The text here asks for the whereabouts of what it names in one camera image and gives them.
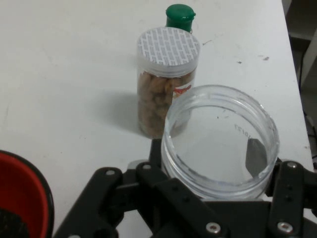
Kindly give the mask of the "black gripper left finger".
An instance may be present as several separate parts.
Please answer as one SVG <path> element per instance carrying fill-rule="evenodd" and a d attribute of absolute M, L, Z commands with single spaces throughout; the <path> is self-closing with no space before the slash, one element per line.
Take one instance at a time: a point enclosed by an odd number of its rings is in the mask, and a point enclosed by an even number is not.
<path fill-rule="evenodd" d="M 116 238 L 125 212 L 136 210 L 155 238 L 227 238 L 230 229 L 151 155 L 134 169 L 95 171 L 57 229 L 57 238 Z"/>

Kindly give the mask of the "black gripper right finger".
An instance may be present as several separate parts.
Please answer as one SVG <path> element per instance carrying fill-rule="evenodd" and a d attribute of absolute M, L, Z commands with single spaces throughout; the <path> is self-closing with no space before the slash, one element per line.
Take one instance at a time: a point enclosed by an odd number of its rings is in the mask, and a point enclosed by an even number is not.
<path fill-rule="evenodd" d="M 246 198 L 262 193 L 270 204 L 249 202 L 244 212 L 246 238 L 315 238 L 316 223 L 303 216 L 305 208 L 317 210 L 317 176 L 295 161 L 268 159 L 264 145 L 248 139 L 245 167 L 251 178 Z"/>

